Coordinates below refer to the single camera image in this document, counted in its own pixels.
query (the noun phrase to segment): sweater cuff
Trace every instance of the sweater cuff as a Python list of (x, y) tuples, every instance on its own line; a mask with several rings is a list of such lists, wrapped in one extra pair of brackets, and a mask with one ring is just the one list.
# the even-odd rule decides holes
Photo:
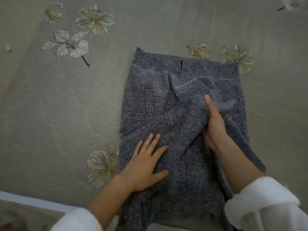
[(241, 221), (245, 215), (287, 202), (299, 205), (298, 198), (275, 179), (260, 177), (227, 201), (225, 213), (234, 227), (242, 229)]
[(77, 208), (65, 214), (51, 231), (103, 231), (100, 223), (90, 211)]

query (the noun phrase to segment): hand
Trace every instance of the hand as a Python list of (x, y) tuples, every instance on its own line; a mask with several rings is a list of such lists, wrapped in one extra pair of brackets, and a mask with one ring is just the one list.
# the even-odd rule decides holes
[(214, 151), (218, 152), (218, 146), (228, 138), (225, 123), (217, 110), (215, 103), (209, 95), (205, 96), (205, 104), (209, 108), (210, 117), (203, 129), (206, 144)]
[(153, 174), (158, 160), (168, 149), (168, 146), (163, 146), (152, 155), (160, 140), (160, 134), (157, 134), (154, 139), (153, 137), (154, 135), (150, 134), (144, 144), (140, 140), (133, 157), (119, 174), (119, 176), (129, 182), (131, 192), (144, 190), (163, 180), (168, 175), (167, 170)]

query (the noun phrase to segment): forearm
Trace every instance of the forearm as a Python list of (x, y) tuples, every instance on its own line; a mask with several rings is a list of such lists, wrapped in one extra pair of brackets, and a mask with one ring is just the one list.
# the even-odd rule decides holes
[(130, 194), (129, 181), (118, 175), (91, 201), (88, 210), (106, 230)]
[(217, 146), (216, 154), (228, 182), (236, 194), (257, 178), (265, 176), (227, 135)]

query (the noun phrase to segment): gray knit sweater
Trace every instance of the gray knit sweater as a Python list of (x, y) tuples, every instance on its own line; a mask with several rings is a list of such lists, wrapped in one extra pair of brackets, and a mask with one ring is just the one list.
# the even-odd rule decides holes
[[(265, 166), (249, 146), (237, 64), (220, 64), (145, 53), (137, 48), (123, 98), (120, 135), (121, 169), (140, 139), (161, 134), (158, 147), (168, 151), (156, 171), (167, 169), (167, 180), (132, 194), (122, 207), (119, 229), (145, 230), (168, 217), (224, 219), (232, 191), (216, 155), (202, 138), (209, 113), (209, 94), (224, 117), (228, 135), (260, 170)], [(231, 226), (225, 222), (226, 229)]]

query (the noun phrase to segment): white sleeve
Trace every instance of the white sleeve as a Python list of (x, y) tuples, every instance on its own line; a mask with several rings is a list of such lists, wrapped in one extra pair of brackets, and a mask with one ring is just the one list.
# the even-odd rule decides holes
[(298, 206), (298, 198), (279, 182), (260, 177), (227, 201), (225, 212), (244, 231), (308, 230), (308, 216)]
[(65, 214), (51, 231), (103, 231), (98, 220), (85, 208)]

